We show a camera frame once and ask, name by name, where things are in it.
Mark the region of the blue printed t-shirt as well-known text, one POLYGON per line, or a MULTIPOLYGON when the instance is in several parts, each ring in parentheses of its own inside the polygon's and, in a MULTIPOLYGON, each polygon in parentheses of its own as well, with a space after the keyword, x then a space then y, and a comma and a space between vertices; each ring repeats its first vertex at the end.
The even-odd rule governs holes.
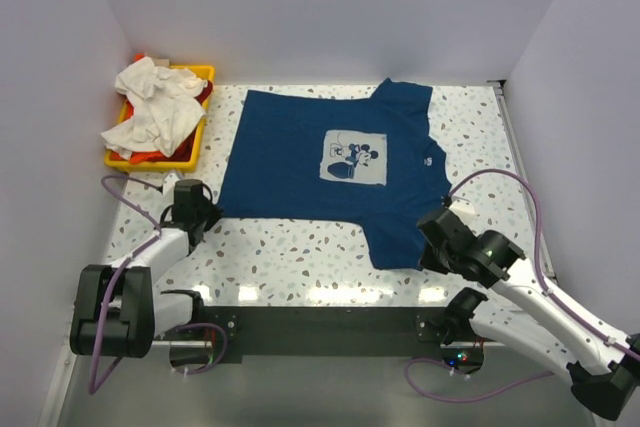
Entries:
POLYGON ((351 100, 249 91, 219 206, 232 218, 356 224, 375 268, 418 267, 417 223, 450 189, 429 134, 432 93, 390 79, 351 100))

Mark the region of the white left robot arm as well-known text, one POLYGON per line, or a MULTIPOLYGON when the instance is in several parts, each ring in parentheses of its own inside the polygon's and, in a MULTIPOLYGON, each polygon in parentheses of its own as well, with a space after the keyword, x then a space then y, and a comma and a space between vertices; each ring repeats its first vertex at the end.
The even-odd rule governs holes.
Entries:
POLYGON ((186 259, 222 217, 211 189, 200 180, 179 180, 173 201, 161 214, 154 234, 133 251, 107 265, 80 273, 70 330, 74 354, 142 358, 160 335, 186 325, 203 308, 192 290, 154 290, 157 280, 186 259))

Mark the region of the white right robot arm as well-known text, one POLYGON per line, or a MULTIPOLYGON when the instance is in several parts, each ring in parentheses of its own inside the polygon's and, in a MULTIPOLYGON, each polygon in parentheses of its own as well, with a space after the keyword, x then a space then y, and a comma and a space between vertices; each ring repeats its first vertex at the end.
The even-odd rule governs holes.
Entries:
POLYGON ((514 242, 476 236, 449 208, 417 224, 424 269, 467 281, 434 327, 450 344, 471 332, 545 366, 591 413, 615 422, 639 386, 639 337, 598 318, 547 281, 514 242))

